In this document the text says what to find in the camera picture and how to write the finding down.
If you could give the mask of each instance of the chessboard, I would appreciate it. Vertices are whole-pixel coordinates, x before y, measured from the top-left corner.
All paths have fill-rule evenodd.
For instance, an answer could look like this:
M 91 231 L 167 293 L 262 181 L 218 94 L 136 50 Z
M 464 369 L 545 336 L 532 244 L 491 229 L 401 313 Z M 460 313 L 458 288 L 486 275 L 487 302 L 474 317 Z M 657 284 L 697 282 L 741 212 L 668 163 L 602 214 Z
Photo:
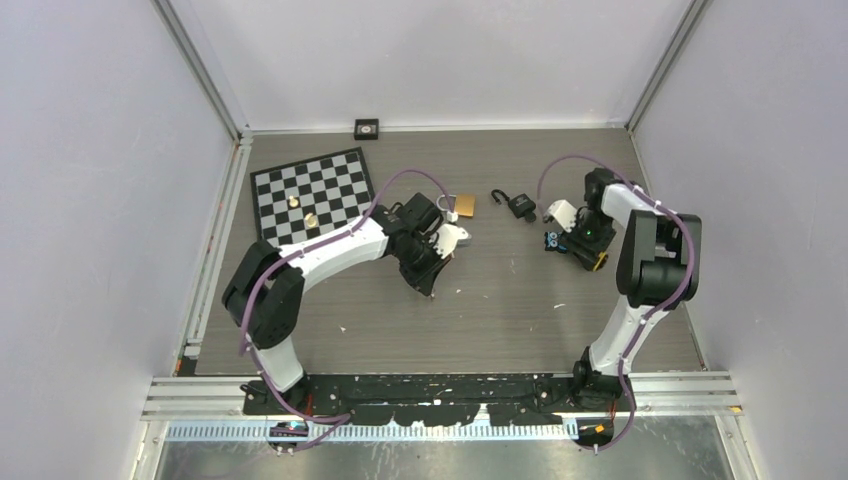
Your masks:
M 275 247 L 343 227 L 374 198 L 361 148 L 254 172 L 251 185 L 259 238 Z

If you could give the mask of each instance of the black padlock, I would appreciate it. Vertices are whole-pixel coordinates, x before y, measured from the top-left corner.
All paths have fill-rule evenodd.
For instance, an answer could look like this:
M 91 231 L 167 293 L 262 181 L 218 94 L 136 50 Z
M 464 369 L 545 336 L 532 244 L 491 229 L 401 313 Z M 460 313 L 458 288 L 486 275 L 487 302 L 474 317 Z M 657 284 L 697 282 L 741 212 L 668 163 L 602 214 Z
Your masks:
M 530 197 L 528 197 L 526 193 L 522 193 L 510 200 L 509 196 L 507 196 L 503 190 L 492 190 L 492 198 L 494 198 L 495 202 L 500 205 L 501 199 L 498 198 L 498 194 L 503 196 L 504 200 L 506 200 L 506 204 L 509 206 L 509 209 L 512 210 L 512 214 L 515 215 L 515 218 L 523 218 L 527 223 L 536 221 L 536 214 L 533 213 L 533 211 L 536 210 L 536 202 L 530 200 Z

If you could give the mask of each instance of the open padlock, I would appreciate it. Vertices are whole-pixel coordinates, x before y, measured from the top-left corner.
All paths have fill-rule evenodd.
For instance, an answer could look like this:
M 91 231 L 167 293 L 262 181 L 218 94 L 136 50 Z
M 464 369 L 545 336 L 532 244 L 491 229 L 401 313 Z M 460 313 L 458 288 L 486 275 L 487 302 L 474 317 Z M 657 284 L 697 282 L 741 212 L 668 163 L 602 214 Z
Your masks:
M 454 211 L 457 215 L 466 218 L 471 218 L 474 216 L 474 202 L 476 201 L 477 197 L 467 193 L 451 195 L 450 197 L 454 201 Z M 436 199 L 436 206 L 439 208 L 439 210 L 447 212 L 449 210 L 448 207 L 442 206 L 442 200 L 444 200 L 444 198 L 444 195 L 439 195 L 439 198 Z

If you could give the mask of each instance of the table surface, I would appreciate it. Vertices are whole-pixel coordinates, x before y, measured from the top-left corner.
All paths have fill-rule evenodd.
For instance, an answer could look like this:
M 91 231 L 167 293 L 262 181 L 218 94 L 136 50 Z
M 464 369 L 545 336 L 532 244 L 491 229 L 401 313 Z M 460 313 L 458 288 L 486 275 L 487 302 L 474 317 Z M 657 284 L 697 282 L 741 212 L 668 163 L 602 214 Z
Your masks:
M 409 288 L 397 261 L 385 258 L 350 268 L 316 285 L 303 299 L 294 343 L 313 373 L 462 373 L 570 371 L 603 330 L 615 306 L 615 265 L 586 272 L 575 259 L 545 252 L 550 224 L 514 218 L 489 197 L 493 188 L 535 197 L 553 159 L 597 156 L 643 182 L 633 145 L 621 129 L 384 133 L 355 142 L 350 134 L 257 136 L 248 172 L 361 146 L 375 189 L 396 171 L 417 167 L 436 175 L 452 194 L 476 195 L 474 218 L 460 225 L 472 245 L 457 252 L 436 282 L 435 300 Z M 545 182 L 548 201 L 582 204 L 583 176 L 593 165 L 562 162 Z M 407 176 L 387 192 L 385 205 L 415 192 L 435 198 L 428 180 Z M 236 354 L 237 329 L 221 292 L 256 241 L 250 176 L 245 175 L 196 372 L 255 371 Z M 700 368 L 685 309 L 662 320 L 634 362 L 636 371 Z

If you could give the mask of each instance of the black and white chessboard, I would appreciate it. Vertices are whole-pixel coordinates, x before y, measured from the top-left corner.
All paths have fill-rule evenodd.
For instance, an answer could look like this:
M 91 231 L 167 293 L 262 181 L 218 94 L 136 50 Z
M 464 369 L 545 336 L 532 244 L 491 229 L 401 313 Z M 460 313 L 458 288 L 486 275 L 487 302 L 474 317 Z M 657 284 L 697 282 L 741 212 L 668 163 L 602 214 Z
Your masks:
M 361 148 L 255 172 L 251 181 L 256 229 L 275 247 L 342 227 L 374 198 Z M 310 213 L 318 220 L 311 228 L 305 220 Z

